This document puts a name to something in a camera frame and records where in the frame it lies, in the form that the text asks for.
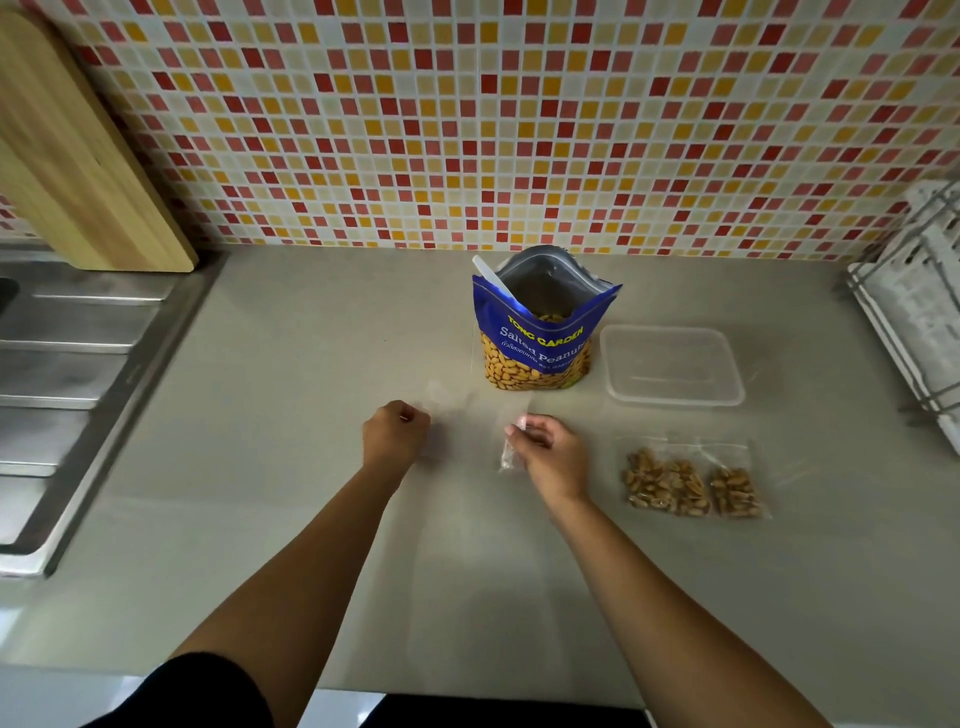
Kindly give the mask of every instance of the small plastic bag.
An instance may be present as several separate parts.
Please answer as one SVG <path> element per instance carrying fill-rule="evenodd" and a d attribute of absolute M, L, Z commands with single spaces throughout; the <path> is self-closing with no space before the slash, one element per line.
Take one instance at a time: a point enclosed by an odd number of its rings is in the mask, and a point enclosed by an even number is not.
<path fill-rule="evenodd" d="M 723 518 L 770 518 L 770 511 L 756 492 L 750 448 L 733 443 L 703 443 L 704 457 L 710 463 L 708 482 Z"/>
<path fill-rule="evenodd" d="M 714 510 L 700 446 L 673 438 L 621 438 L 628 468 L 622 474 L 627 502 L 676 516 L 703 518 Z"/>
<path fill-rule="evenodd" d="M 499 473 L 522 471 L 525 468 L 523 458 L 517 454 L 514 446 L 507 440 L 504 434 L 504 428 L 507 425 L 516 425 L 520 429 L 525 430 L 527 428 L 527 412 L 530 409 L 530 402 L 532 400 L 533 395 L 513 395 L 512 401 L 503 406 L 497 415 L 494 437 L 496 437 L 496 433 L 498 432 L 499 437 L 503 440 L 503 450 L 500 453 L 500 468 L 498 469 Z"/>

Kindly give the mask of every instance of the metal wire rack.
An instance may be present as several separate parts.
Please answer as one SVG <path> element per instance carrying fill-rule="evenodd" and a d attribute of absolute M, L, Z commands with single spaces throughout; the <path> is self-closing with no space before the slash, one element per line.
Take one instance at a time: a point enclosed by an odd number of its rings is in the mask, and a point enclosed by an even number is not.
<path fill-rule="evenodd" d="M 905 197 L 903 226 L 845 280 L 960 454 L 960 182 L 918 182 Z"/>

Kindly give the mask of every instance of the person's left hand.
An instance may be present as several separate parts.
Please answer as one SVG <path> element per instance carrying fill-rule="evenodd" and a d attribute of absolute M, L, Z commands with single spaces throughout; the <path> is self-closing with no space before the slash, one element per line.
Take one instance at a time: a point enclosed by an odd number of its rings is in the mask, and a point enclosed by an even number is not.
<path fill-rule="evenodd" d="M 430 429 L 430 415 L 405 401 L 380 407 L 363 423 L 363 464 L 406 473 L 414 464 Z"/>

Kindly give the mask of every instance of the forearm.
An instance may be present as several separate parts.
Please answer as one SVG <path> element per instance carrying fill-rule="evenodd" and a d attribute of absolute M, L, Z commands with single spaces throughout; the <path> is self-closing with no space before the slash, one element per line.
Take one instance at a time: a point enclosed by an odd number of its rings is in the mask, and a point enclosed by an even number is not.
<path fill-rule="evenodd" d="M 317 686 L 390 496 L 404 473 L 365 466 L 173 656 L 209 651 L 242 667 L 276 728 L 293 728 Z"/>
<path fill-rule="evenodd" d="M 553 511 L 662 728 L 828 726 L 602 511 L 585 501 Z"/>

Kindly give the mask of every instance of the blue snack bag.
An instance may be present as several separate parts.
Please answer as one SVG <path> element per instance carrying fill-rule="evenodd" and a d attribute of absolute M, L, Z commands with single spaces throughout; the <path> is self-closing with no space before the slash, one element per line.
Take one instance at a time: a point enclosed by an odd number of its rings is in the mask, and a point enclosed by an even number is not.
<path fill-rule="evenodd" d="M 590 370 L 590 335 L 620 290 L 562 248 L 538 245 L 497 270 L 510 299 L 473 277 L 485 375 L 499 389 L 564 389 Z"/>

